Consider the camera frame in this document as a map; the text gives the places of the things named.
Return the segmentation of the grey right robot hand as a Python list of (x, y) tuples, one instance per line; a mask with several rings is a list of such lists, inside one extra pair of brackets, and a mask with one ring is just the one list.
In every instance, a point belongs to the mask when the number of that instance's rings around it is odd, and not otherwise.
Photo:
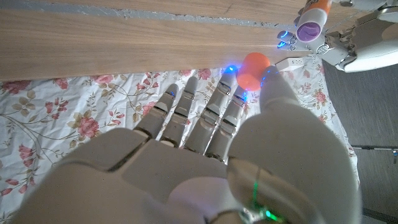
[(183, 149), (192, 98), (177, 86), (133, 129), (116, 128), (58, 162), (13, 223), (359, 223), (361, 194), (347, 147), (302, 107), (278, 69), (261, 74), (259, 114), (241, 121), (245, 91), (219, 111), (225, 73)]

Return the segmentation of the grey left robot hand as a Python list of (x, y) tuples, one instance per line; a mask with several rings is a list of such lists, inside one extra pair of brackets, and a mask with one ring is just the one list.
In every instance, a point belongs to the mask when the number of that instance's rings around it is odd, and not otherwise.
[(338, 1), (369, 14), (345, 30), (328, 32), (331, 0), (308, 0), (294, 20), (295, 32), (277, 34), (279, 50), (309, 51), (345, 72), (360, 72), (397, 63), (397, 1)]

